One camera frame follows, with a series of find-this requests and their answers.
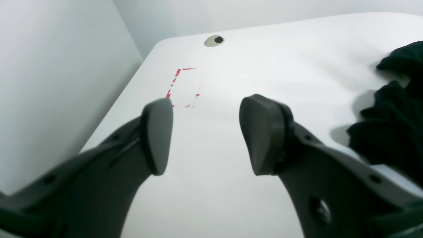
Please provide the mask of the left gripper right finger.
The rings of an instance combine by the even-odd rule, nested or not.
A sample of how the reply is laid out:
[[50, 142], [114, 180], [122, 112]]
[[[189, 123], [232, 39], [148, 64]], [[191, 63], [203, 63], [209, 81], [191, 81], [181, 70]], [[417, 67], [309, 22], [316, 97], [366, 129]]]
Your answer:
[[254, 174], [277, 174], [293, 136], [290, 107], [259, 94], [245, 97], [239, 107], [239, 125]]

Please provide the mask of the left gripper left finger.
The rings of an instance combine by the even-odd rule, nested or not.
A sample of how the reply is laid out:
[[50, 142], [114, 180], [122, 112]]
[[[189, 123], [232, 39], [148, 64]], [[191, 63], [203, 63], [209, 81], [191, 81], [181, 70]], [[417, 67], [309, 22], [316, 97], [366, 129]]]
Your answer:
[[163, 175], [168, 164], [173, 129], [173, 105], [169, 98], [147, 104], [140, 117], [141, 147], [149, 171]]

